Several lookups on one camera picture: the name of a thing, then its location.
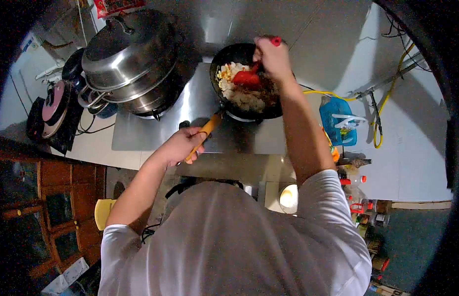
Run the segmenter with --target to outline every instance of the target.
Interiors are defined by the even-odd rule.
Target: yellow chair
[[[98,199],[94,207],[94,221],[99,230],[104,230],[106,220],[117,199]]]

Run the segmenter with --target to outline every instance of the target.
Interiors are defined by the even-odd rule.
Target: white t-shirt
[[[141,245],[126,225],[101,244],[99,295],[363,295],[371,275],[334,170],[299,189],[297,217],[203,182]]]

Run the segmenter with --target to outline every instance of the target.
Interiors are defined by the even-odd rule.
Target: red spatula
[[[271,43],[274,46],[279,46],[281,42],[282,39],[279,36],[271,38]],[[234,76],[233,83],[235,85],[242,85],[251,89],[257,88],[261,84],[259,75],[256,74],[260,65],[261,62],[256,62],[250,71],[239,71]]]

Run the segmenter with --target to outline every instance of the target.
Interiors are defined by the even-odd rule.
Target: wooden cabinet
[[[100,258],[94,207],[105,195],[106,168],[56,160],[0,157],[0,206],[23,265],[45,287],[79,257]]]
[[[72,206],[76,221],[84,221],[94,217],[96,190],[94,184],[78,184],[72,188]]]

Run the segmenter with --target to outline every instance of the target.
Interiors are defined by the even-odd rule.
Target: left hand
[[[201,127],[187,127],[178,130],[154,154],[165,162],[167,167],[175,166],[177,163],[184,161],[193,148],[200,145],[206,139],[206,133],[198,132],[200,129]],[[197,149],[198,153],[203,153],[204,151],[205,148],[203,146]],[[195,160],[197,160],[196,152],[186,163],[192,164]]]

